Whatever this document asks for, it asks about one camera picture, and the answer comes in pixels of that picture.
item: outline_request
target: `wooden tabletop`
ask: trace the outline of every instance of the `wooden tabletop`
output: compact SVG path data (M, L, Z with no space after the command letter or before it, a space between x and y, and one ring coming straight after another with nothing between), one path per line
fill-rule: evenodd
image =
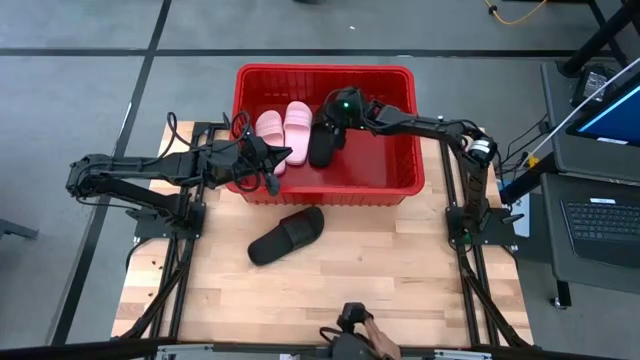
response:
M192 122L181 122L178 128L186 139L192 129ZM165 129L161 149L169 137ZM419 194L396 207L322 206L321 237L264 267L249 261L247 247L281 218L304 207L251 205L224 186L207 190L205 229L196 241L178 338L323 344L319 327L336 327L344 303L358 301L400 345L469 345L457 260L447 244L439 146L429 139L421 143L426 181ZM178 142L172 147L185 150ZM499 207L493 170L488 184L487 197ZM152 181L150 188L178 192L163 181ZM167 243L150 240L133 255L113 335L128 330L156 295ZM531 342L512 258L497 246L483 249L493 300L520 336ZM173 299L167 304L161 334L167 334ZM488 342L481 309L476 299L481 338Z

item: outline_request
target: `pink slipper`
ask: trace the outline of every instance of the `pink slipper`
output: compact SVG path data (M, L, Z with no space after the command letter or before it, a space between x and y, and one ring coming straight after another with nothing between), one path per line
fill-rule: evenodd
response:
M311 135L311 109L300 101L293 101L287 106L284 116L284 146L293 152L285 161L291 165L302 165L307 159L309 137Z
M267 145L284 146L284 131L282 130L280 114L275 110L263 112L256 120L256 135L260 136ZM285 169L285 162L282 161L276 166L273 173L280 175Z

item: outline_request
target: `laptop keyboard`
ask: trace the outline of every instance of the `laptop keyboard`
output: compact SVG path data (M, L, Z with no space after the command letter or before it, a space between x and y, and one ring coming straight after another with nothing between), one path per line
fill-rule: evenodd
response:
M640 206L563 202L574 240L638 242Z

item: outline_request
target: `table leg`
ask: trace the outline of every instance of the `table leg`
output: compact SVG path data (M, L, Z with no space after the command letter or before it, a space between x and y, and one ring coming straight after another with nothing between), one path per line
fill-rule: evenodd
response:
M0 219L0 237L5 234L18 235L26 239L35 239L35 237L38 236L38 231L29 229L28 227L24 227L16 223L12 223L11 221Z
M534 167L518 176L515 181L500 190L500 200L503 204L511 205L525 194L540 185L540 176L545 173L557 174L556 160L553 152L542 158Z
M553 299L549 299L551 305L556 309L566 310L571 306L571 291L569 290L569 284L566 281L556 281L558 287L558 296Z

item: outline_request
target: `black slide sandal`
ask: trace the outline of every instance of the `black slide sandal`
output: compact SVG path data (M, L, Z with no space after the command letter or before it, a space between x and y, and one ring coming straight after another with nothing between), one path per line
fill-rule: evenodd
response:
M316 241L324 229L324 215L312 206L280 220L280 224L249 245L249 259L267 265Z

